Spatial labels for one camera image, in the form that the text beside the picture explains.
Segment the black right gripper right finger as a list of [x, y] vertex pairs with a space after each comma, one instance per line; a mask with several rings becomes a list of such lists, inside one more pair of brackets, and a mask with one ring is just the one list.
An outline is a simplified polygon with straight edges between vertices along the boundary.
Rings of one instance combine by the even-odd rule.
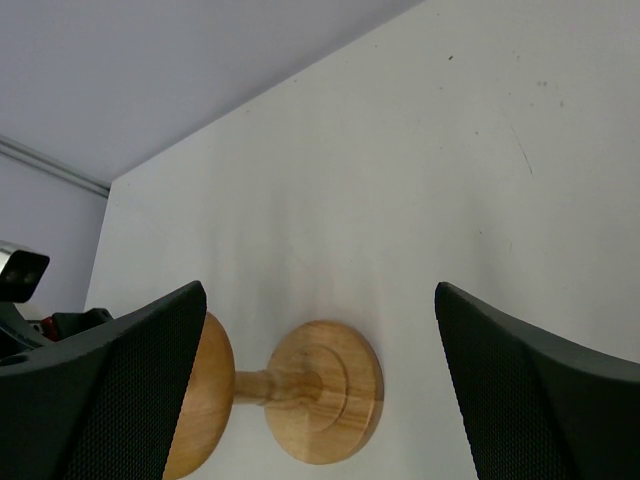
[[441, 282], [435, 315], [480, 479], [636, 479], [639, 366]]

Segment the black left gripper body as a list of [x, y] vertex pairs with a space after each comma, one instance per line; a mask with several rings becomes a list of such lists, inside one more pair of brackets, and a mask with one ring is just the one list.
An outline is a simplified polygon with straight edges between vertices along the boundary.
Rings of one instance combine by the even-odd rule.
[[26, 319], [17, 305], [1, 303], [1, 361], [69, 338], [113, 319], [108, 310], [54, 313], [43, 319]]

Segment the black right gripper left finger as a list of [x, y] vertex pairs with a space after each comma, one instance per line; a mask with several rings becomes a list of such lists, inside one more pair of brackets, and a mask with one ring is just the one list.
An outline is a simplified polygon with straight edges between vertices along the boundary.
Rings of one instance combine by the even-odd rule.
[[193, 281], [1, 359], [4, 479], [160, 479], [206, 314]]

